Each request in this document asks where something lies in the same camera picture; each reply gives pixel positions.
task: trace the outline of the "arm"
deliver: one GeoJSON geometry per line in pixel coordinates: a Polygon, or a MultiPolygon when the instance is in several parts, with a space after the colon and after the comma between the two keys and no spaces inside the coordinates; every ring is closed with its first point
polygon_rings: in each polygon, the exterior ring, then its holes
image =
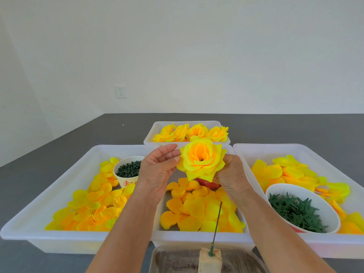
{"type": "Polygon", "coordinates": [[[86,273],[140,272],[157,205],[180,160],[176,147],[159,147],[143,159],[134,193],[86,273]]]}
{"type": "Polygon", "coordinates": [[[226,154],[215,175],[244,214],[250,234],[271,273],[335,273],[251,187],[243,164],[226,154]]]}

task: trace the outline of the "electrical socket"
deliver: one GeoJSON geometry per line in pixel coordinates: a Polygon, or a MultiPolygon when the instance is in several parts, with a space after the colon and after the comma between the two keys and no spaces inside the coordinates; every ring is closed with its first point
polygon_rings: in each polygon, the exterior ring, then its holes
{"type": "Polygon", "coordinates": [[[117,98],[127,98],[128,96],[126,95],[126,86],[125,85],[120,85],[120,86],[114,86],[115,89],[115,95],[117,98]]]}

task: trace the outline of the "gray table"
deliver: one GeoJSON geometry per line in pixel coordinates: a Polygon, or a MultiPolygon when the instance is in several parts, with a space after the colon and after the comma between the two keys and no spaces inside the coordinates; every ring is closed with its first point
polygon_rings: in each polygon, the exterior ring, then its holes
{"type": "MultiPolygon", "coordinates": [[[[104,114],[0,168],[2,227],[98,144],[143,144],[155,121],[218,120],[234,143],[303,144],[364,186],[364,114],[104,114]]],[[[149,244],[142,272],[148,272],[149,244]]],[[[27,241],[0,240],[1,273],[85,272],[92,255],[46,254],[27,241]]],[[[364,271],[364,260],[326,259],[338,273],[364,271]]]]}

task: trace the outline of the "white plastic tray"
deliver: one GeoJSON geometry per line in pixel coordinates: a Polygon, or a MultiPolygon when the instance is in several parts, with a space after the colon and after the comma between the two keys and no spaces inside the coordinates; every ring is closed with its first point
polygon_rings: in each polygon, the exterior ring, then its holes
{"type": "Polygon", "coordinates": [[[108,232],[44,231],[54,212],[67,206],[72,193],[86,190],[99,173],[99,164],[117,157],[146,156],[156,146],[99,145],[91,148],[75,165],[20,211],[0,231],[3,239],[28,240],[47,253],[95,254],[108,232]]]}
{"type": "MultiPolygon", "coordinates": [[[[245,173],[254,190],[264,199],[267,198],[251,167],[257,159],[272,165],[272,159],[293,155],[299,162],[309,166],[319,176],[329,182],[344,182],[350,186],[351,193],[341,205],[348,214],[354,211],[364,216],[364,188],[350,179],[333,165],[308,147],[301,144],[234,144],[236,154],[241,158],[245,173]]],[[[321,256],[325,258],[364,258],[364,235],[345,234],[300,234],[300,236],[321,256]]]]}
{"type": "MultiPolygon", "coordinates": [[[[208,129],[211,129],[215,126],[221,127],[221,123],[219,121],[184,121],[184,122],[155,122],[149,131],[147,137],[144,140],[144,144],[148,145],[155,145],[155,146],[165,146],[166,144],[177,144],[179,148],[185,146],[188,144],[188,142],[153,142],[154,135],[161,132],[162,128],[165,127],[168,124],[175,124],[176,126],[180,126],[186,123],[190,124],[190,127],[192,127],[195,124],[203,123],[208,129]]],[[[222,144],[222,145],[229,145],[230,139],[227,137],[226,142],[214,142],[214,144],[222,144]]]]}
{"type": "MultiPolygon", "coordinates": [[[[232,146],[222,146],[227,149],[228,154],[235,154],[232,146]]],[[[170,177],[169,182],[177,182],[178,178],[186,177],[186,174],[181,171],[175,171],[170,177]]],[[[209,246],[211,245],[214,234],[208,232],[181,232],[177,226],[172,226],[169,230],[164,230],[160,225],[161,214],[168,211],[166,202],[171,199],[171,192],[167,192],[164,198],[157,206],[157,212],[154,218],[153,233],[151,240],[154,245],[183,245],[188,243],[190,246],[209,246]]],[[[237,209],[237,216],[241,221],[246,223],[243,214],[237,209]]],[[[250,236],[248,225],[244,228],[244,233],[217,233],[215,244],[223,246],[243,247],[247,250],[252,250],[255,246],[252,237],[250,236]]]]}

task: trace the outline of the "wall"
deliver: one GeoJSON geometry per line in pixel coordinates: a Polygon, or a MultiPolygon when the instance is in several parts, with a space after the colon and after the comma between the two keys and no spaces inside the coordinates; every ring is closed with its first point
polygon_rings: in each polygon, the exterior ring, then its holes
{"type": "Polygon", "coordinates": [[[54,137],[103,113],[364,113],[364,0],[0,0],[54,137]],[[127,99],[113,86],[125,84],[127,99]]]}
{"type": "Polygon", "coordinates": [[[0,14],[0,167],[52,139],[0,14]]]}

